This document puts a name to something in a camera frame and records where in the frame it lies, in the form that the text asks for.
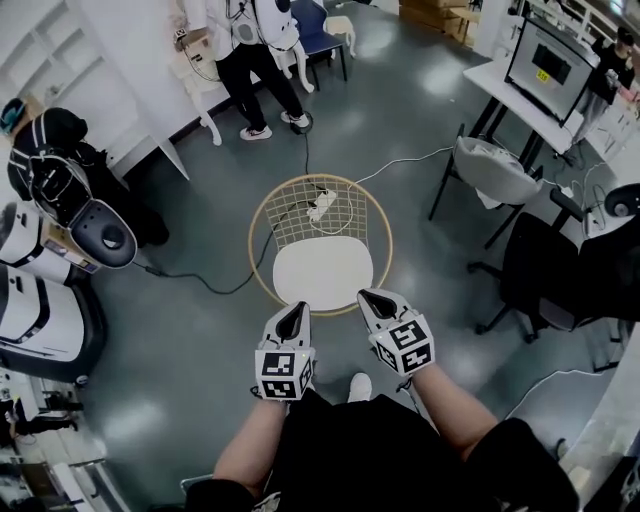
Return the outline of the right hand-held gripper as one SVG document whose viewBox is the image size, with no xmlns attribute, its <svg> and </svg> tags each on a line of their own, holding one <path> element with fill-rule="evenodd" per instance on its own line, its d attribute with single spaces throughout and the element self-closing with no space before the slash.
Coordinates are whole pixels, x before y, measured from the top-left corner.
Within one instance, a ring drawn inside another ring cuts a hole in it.
<svg viewBox="0 0 640 512">
<path fill-rule="evenodd" d="M 411 376 L 435 362 L 434 338 L 425 317 L 400 294 L 361 289 L 357 302 L 369 342 L 381 362 L 399 376 Z M 389 321 L 396 322 L 388 327 Z"/>
</svg>

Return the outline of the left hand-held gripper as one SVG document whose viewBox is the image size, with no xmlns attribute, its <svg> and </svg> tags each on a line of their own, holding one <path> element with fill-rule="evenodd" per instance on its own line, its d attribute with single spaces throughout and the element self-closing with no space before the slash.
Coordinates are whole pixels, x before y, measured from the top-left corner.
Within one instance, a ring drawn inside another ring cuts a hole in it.
<svg viewBox="0 0 640 512">
<path fill-rule="evenodd" d="M 300 400 L 314 374 L 311 312 L 304 302 L 281 309 L 266 323 L 255 351 L 255 378 L 262 399 Z"/>
</svg>

